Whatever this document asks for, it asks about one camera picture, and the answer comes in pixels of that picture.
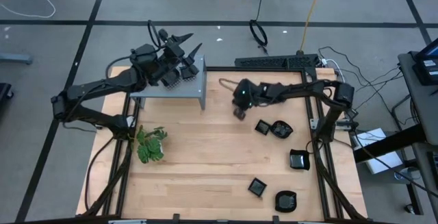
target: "wooden table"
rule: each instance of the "wooden table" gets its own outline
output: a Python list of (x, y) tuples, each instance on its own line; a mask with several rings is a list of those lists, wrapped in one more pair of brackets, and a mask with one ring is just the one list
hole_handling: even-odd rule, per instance
[[(114, 67), (112, 74), (124, 69)], [(335, 78), (332, 69), (317, 69), (317, 73), (318, 79)], [(323, 221), (314, 159), (310, 158), (309, 171), (289, 167), (289, 150), (304, 150), (310, 141), (305, 99), (251, 108), (244, 121), (239, 121), (233, 116), (232, 92), (218, 83), (221, 77), (237, 82), (248, 78), (256, 84), (301, 83), (300, 73), (208, 72), (205, 111), (201, 111), (195, 99), (147, 99), (137, 125), (148, 130), (164, 126), (169, 135), (163, 141), (164, 158), (160, 162), (142, 164), (136, 154), (137, 144), (134, 145), (122, 217), (171, 219), (179, 213), (181, 219), (270, 221), (273, 215), (278, 215), (281, 221)], [(124, 93), (107, 96), (103, 112), (120, 114), (124, 98)], [(259, 119), (269, 123), (283, 120), (292, 126), (294, 133), (286, 140), (272, 134), (264, 136), (254, 130)], [(107, 129), (98, 131), (91, 157), (110, 137)], [(347, 132), (336, 132), (335, 138), (349, 142)], [(107, 183), (114, 145), (115, 142), (94, 163), (90, 204)], [(332, 142), (331, 151), (339, 187), (359, 213), (366, 216), (351, 148)], [(248, 191), (254, 177), (268, 185), (262, 198)], [(335, 216), (333, 194), (327, 184), (326, 189), (331, 216)], [(274, 196), (281, 190), (297, 193), (297, 208), (292, 213), (274, 210)], [(118, 187), (113, 194), (111, 212), (115, 209)], [(77, 213), (84, 210), (82, 191)]]

